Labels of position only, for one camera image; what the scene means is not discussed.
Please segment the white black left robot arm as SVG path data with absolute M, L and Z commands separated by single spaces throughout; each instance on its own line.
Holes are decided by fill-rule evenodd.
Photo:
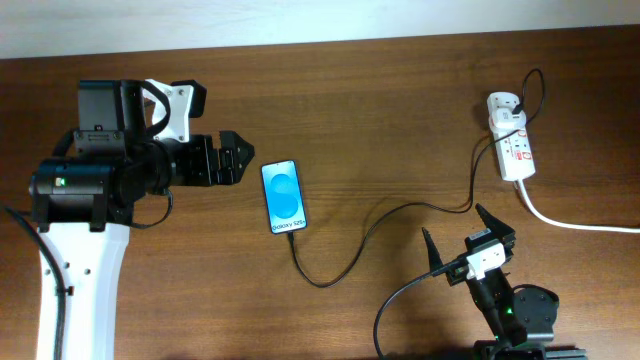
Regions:
M 172 188 L 237 184 L 254 147 L 233 131 L 194 135 L 206 89 L 193 80 L 83 80 L 79 124 L 31 178 L 42 266 L 36 355 L 110 359 L 135 204 Z

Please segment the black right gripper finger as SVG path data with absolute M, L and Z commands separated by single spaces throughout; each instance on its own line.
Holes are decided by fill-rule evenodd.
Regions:
M 489 213 L 480 203 L 475 205 L 475 210 L 484 225 L 500 240 L 514 240 L 515 230 Z
M 438 276 L 442 273 L 444 266 L 440 253 L 430 232 L 426 228 L 422 228 L 421 231 L 427 248 L 429 273 L 432 276 Z

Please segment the blue Galaxy S25+ smartphone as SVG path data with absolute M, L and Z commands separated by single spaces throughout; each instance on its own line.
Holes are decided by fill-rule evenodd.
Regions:
M 261 167 L 269 228 L 272 234 L 307 227 L 307 215 L 296 162 L 285 160 Z

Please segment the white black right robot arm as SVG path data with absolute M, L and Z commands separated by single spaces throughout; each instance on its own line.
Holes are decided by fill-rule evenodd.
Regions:
M 482 313 L 494 339 L 478 341 L 472 349 L 476 359 L 585 359 L 587 352 L 575 347 L 551 347 L 559 297 L 532 284 L 511 286 L 502 267 L 513 257 L 515 230 L 481 205 L 475 209 L 485 229 L 465 239 L 466 251 L 444 263 L 427 230 L 423 230 L 429 267 L 434 277 L 444 275 L 453 287 L 467 285 L 476 308 Z

